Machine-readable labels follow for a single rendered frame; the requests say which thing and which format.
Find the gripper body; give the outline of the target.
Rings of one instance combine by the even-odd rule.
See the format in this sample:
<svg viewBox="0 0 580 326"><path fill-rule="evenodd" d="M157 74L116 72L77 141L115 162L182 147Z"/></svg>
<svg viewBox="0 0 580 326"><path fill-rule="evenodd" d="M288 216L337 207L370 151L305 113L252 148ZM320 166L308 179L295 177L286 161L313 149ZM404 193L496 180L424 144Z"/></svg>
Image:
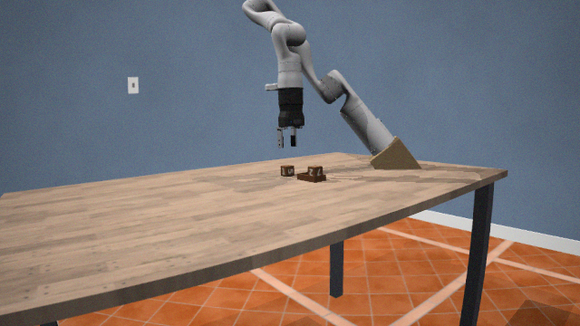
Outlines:
<svg viewBox="0 0 580 326"><path fill-rule="evenodd" d="M278 91L279 127L305 125L305 116L303 114L304 88L301 72L280 72L278 73L278 85L277 83L267 84L265 87L266 91Z"/></svg>

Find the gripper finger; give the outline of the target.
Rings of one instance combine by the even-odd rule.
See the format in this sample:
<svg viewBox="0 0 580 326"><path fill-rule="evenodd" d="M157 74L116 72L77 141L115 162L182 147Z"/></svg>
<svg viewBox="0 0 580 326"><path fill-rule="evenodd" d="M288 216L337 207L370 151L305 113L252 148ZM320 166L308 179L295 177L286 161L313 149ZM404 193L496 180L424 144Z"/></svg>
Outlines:
<svg viewBox="0 0 580 326"><path fill-rule="evenodd" d="M296 129L302 129L303 126L293 126L291 127L291 147L297 147L296 142Z"/></svg>
<svg viewBox="0 0 580 326"><path fill-rule="evenodd" d="M287 127L275 127L275 129L277 129L277 147L283 148L284 147L283 129L287 129Z"/></svg>

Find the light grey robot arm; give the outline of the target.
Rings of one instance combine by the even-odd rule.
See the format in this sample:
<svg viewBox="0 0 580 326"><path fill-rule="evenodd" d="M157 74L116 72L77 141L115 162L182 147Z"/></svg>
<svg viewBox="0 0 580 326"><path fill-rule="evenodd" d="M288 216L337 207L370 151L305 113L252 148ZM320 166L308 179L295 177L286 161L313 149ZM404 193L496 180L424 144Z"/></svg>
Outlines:
<svg viewBox="0 0 580 326"><path fill-rule="evenodd" d="M337 70L332 70L320 81L317 80L310 44L305 39L306 32L302 25L286 19L272 0L246 0L242 10L252 22L265 27L271 33L278 60L278 72L302 72L328 104L346 94L340 115L373 156L393 142L392 134L380 119L373 116Z"/></svg>

